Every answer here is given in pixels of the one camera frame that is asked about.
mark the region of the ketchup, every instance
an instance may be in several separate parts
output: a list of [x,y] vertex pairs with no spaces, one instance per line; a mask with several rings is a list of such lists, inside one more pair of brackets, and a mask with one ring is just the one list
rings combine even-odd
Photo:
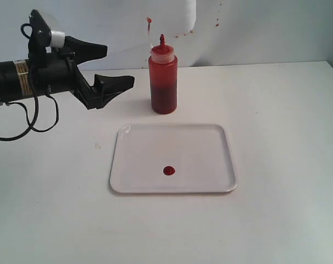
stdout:
[[177,57],[163,34],[160,45],[152,48],[148,64],[152,108],[158,114],[170,114],[177,106]]

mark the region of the table surface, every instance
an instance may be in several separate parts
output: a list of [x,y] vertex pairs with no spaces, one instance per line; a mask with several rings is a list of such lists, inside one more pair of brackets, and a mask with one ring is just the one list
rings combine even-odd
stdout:
[[[94,73],[84,76],[92,83]],[[0,263],[333,263],[327,62],[180,68],[179,105],[166,116],[151,110],[148,69],[97,73],[133,75],[135,87],[90,111],[54,95],[53,130],[0,142]],[[37,127],[54,117],[40,98]],[[109,172],[129,123],[220,124],[237,189],[117,195]],[[21,108],[0,107],[0,136],[25,127]]]

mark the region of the white wall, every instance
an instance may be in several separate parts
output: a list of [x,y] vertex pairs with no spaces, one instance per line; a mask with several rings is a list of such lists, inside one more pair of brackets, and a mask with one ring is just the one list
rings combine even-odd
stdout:
[[[37,8],[53,14],[67,35],[109,46],[108,58],[83,68],[146,68],[149,14],[145,3],[2,0],[0,61],[26,57],[26,39],[19,26]],[[159,32],[153,31],[153,24],[152,32],[157,41]],[[180,66],[326,59],[333,64],[333,0],[197,0],[196,26],[193,34],[186,33],[167,39],[175,47]]]

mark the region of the red liquid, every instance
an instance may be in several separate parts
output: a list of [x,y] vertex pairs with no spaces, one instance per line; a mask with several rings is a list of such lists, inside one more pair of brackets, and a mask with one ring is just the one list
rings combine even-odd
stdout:
[[175,173],[175,169],[172,166],[166,166],[163,170],[163,173],[167,176],[170,176]]
[[152,108],[159,114],[170,114],[177,107],[177,57],[167,64],[148,60]]

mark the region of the red droplet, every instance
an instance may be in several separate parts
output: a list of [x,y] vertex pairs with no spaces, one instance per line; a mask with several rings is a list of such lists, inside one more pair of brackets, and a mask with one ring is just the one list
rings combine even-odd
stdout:
[[167,176],[173,175],[175,173],[175,169],[172,166],[166,166],[163,170],[164,174]]

